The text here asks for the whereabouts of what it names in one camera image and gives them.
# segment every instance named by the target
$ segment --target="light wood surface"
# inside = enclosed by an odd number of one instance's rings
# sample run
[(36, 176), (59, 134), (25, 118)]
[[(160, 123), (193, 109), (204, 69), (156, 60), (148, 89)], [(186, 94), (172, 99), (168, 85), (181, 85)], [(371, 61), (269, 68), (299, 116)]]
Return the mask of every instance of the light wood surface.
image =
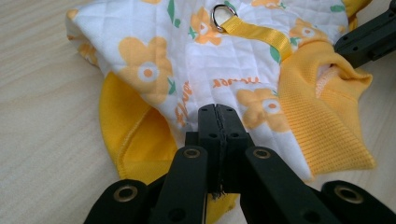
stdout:
[[(0, 3), (0, 223), (82, 223), (118, 180), (98, 121), (103, 76), (65, 34), (66, 10), (86, 2)], [(360, 22), (388, 6), (374, 1)], [(377, 168), (310, 185), (342, 179), (396, 211), (396, 52), (363, 68), (374, 81), (361, 98), (361, 126)]]

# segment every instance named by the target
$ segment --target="yellow strap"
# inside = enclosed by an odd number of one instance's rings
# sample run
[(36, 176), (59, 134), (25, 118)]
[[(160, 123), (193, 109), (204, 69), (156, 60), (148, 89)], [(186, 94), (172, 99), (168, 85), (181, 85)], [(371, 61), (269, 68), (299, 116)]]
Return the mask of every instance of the yellow strap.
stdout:
[(232, 16), (220, 27), (224, 33), (229, 35), (256, 39), (271, 45), (279, 52), (281, 61), (288, 58), (292, 53), (288, 37), (278, 30), (245, 23), (237, 16)]

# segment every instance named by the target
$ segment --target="metal d-ring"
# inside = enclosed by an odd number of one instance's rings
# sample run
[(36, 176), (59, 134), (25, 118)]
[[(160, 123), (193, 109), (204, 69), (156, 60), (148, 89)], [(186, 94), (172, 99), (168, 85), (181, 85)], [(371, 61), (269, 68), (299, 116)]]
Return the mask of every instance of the metal d-ring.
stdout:
[(216, 19), (215, 19), (215, 11), (216, 11), (216, 9), (218, 9), (219, 7), (226, 7), (226, 8), (227, 8), (229, 11), (231, 11), (236, 17), (238, 16), (238, 14), (236, 14), (235, 10), (233, 10), (231, 7), (229, 7), (229, 6), (227, 6), (227, 5), (220, 4), (220, 5), (216, 5), (215, 7), (213, 7), (213, 10), (212, 10), (212, 21), (213, 21), (213, 23), (215, 23), (215, 26), (216, 26), (216, 28), (218, 28), (218, 31), (221, 32), (221, 33), (223, 33), (224, 30), (218, 25), (218, 23), (216, 22)]

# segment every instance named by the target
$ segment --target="quilted fabric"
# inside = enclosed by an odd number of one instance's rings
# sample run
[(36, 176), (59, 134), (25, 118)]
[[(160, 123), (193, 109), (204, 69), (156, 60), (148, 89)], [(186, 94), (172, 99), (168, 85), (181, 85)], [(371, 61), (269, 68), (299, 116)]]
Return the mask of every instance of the quilted fabric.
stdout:
[(209, 14), (233, 7), (245, 22), (283, 32), (294, 50), (333, 44), (347, 31), (340, 0), (94, 1), (68, 12), (68, 37), (107, 75), (115, 73), (166, 118), (181, 147), (197, 130), (197, 110), (235, 108), (256, 145), (275, 150), (303, 179), (304, 155), (277, 100), (279, 54), (268, 44), (217, 32)]

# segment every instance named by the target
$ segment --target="circular hole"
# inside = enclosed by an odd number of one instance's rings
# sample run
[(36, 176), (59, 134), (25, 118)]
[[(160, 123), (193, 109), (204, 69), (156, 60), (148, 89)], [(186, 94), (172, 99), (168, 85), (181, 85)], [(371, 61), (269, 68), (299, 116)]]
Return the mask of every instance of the circular hole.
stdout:
[(200, 154), (201, 152), (195, 148), (189, 148), (183, 152), (183, 155), (187, 158), (197, 158)]
[(137, 188), (132, 185), (119, 187), (113, 194), (114, 200), (119, 203), (127, 203), (134, 199), (137, 195)]
[(253, 155), (259, 159), (268, 159), (271, 157), (271, 153), (265, 149), (256, 149), (253, 151)]
[(311, 223), (319, 223), (320, 222), (320, 215), (314, 211), (304, 212), (303, 218)]
[(168, 213), (169, 220), (173, 222), (182, 221), (186, 217), (186, 212), (181, 208), (175, 208)]
[(131, 197), (134, 192), (131, 189), (122, 189), (119, 193), (121, 198)]
[(335, 194), (342, 200), (349, 203), (362, 203), (363, 197), (353, 189), (344, 186), (336, 186)]

